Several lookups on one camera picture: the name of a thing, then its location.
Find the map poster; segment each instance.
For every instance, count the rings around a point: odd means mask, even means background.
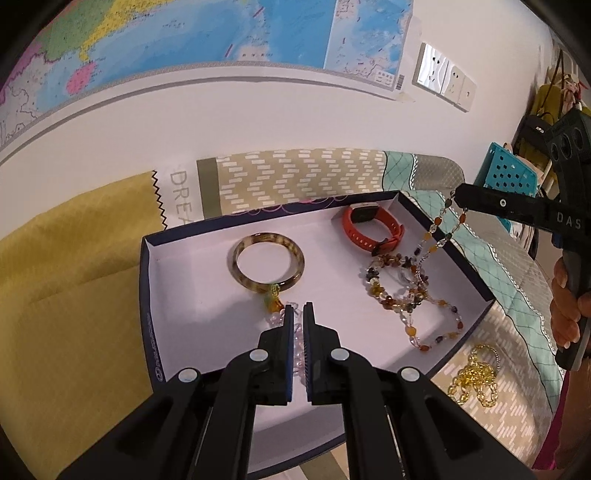
[[[0,150],[82,96],[180,69],[257,66],[265,77],[277,70],[268,67],[282,67],[293,79],[318,72],[324,83],[395,99],[412,76],[401,73],[412,7],[413,0],[74,0],[0,89]]]

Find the barcode label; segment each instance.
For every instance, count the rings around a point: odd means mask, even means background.
[[[396,82],[396,90],[402,90],[403,83],[404,83],[404,75],[398,75],[398,81]]]

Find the electrical outlet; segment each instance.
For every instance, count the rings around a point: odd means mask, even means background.
[[[414,83],[433,93],[441,94],[448,64],[449,60],[443,53],[428,43],[423,43],[418,56]]]
[[[451,103],[458,103],[466,75],[452,62],[447,67],[441,94]]]
[[[474,97],[476,96],[476,83],[466,76],[464,80],[464,84],[462,85],[462,89],[460,91],[460,98],[457,101],[457,105],[460,109],[464,110],[465,112],[469,112],[470,108],[472,108],[472,102],[474,101]]]

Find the teal patterned fabric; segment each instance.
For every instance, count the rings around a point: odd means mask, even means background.
[[[387,158],[382,180],[384,190],[403,191],[430,218],[435,218],[443,207],[444,197],[439,192],[414,190],[413,173],[417,162],[414,155],[387,152]],[[457,213],[448,210],[440,227],[447,232],[456,224]],[[515,328],[524,338],[530,358],[540,373],[550,407],[555,412],[563,378],[560,368],[554,361],[550,339],[544,333],[542,316],[531,307],[526,295],[517,288],[507,270],[496,258],[491,245],[478,238],[464,225],[454,234],[452,241],[476,268],[505,310],[508,319],[513,321]]]

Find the yellow cloth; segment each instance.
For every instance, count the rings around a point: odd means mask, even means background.
[[[79,195],[0,241],[0,424],[38,480],[152,393],[138,264],[142,236],[163,229],[153,183]]]

